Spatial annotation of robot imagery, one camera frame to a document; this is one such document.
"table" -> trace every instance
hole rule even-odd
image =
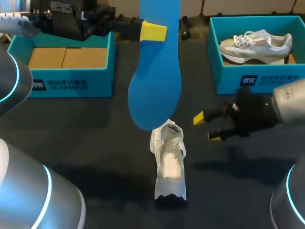
[[[205,47],[205,41],[179,45],[183,87],[172,119],[184,131],[186,204],[154,201],[151,133],[134,125],[127,107],[136,42],[118,44],[113,98],[28,99],[1,117],[0,137],[82,191],[86,229],[270,229],[272,192],[305,151],[305,128],[208,141],[208,131],[229,123],[193,127],[193,117],[234,97],[215,95]]]

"logo on box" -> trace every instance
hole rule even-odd
[[[239,86],[254,86],[257,80],[257,75],[243,75]]]
[[[46,91],[47,88],[42,80],[33,80],[33,91]]]

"shoelace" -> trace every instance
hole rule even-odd
[[[253,41],[253,39],[251,39],[249,37],[249,34],[250,33],[253,33],[252,31],[247,31],[244,36],[243,35],[240,35],[240,36],[236,36],[234,35],[233,37],[233,41],[234,41],[234,44],[238,47],[240,47],[241,45],[243,44],[255,44],[255,42]]]

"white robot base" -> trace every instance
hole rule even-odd
[[[85,217],[77,187],[0,139],[1,229],[83,229]]]

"glowing blue ring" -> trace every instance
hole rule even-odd
[[[31,229],[36,229],[40,222],[42,221],[42,218],[44,217],[44,214],[46,213],[47,211],[47,208],[48,208],[48,205],[49,205],[49,202],[50,202],[50,198],[51,198],[51,192],[52,192],[52,180],[51,180],[51,174],[50,172],[48,171],[48,169],[46,168],[46,166],[43,166],[46,171],[47,171],[47,175],[48,175],[48,181],[49,181],[49,184],[48,184],[48,192],[47,192],[47,197],[46,197],[46,201],[44,202],[44,205],[42,207],[42,210],[36,220],[36,222],[34,223],[34,225],[31,227]]]
[[[303,217],[301,216],[301,214],[298,212],[298,210],[296,209],[292,199],[291,199],[291,196],[290,196],[290,192],[289,192],[289,177],[290,177],[290,173],[292,171],[292,169],[294,168],[294,166],[292,166],[292,168],[290,169],[289,173],[288,173],[288,176],[287,176],[287,181],[286,181],[286,189],[287,189],[287,195],[288,195],[288,199],[289,199],[289,202],[291,204],[291,207],[292,209],[295,211],[296,215],[299,217],[299,219],[301,220],[302,223],[305,224],[305,220],[303,219]]]
[[[5,96],[3,99],[0,99],[0,103],[3,102],[4,100],[6,100],[7,98],[9,98],[11,96],[11,94],[13,94],[13,92],[16,90],[16,87],[18,85],[18,82],[19,82],[19,68],[18,68],[18,65],[17,65],[17,62],[15,60],[15,58],[9,54],[11,56],[11,58],[13,59],[13,61],[15,62],[15,65],[16,65],[16,69],[17,69],[17,79],[16,79],[16,83],[15,83],[15,86],[13,87],[13,89],[11,90],[11,92]]]

